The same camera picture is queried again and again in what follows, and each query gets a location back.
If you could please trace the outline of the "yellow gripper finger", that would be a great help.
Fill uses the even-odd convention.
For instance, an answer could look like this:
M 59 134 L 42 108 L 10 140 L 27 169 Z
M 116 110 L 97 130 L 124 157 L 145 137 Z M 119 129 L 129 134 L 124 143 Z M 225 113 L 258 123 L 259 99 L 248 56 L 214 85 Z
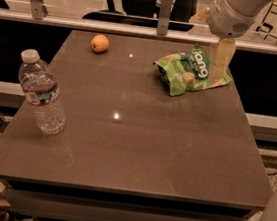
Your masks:
M 219 80 L 226 72 L 227 67 L 236 51 L 236 41 L 233 38 L 220 38 L 211 49 L 210 76 Z
M 191 23 L 197 23 L 198 21 L 204 22 L 207 20 L 207 17 L 209 16 L 209 8 L 203 8 L 196 14 L 194 14 L 192 17 L 190 17 Z

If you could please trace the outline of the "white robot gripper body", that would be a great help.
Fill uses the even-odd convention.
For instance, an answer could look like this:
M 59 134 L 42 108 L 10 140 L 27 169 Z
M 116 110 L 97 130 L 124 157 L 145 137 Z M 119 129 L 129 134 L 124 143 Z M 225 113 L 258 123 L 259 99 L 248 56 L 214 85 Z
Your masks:
M 237 38 L 254 23 L 259 0 L 214 0 L 209 8 L 208 26 L 217 37 Z

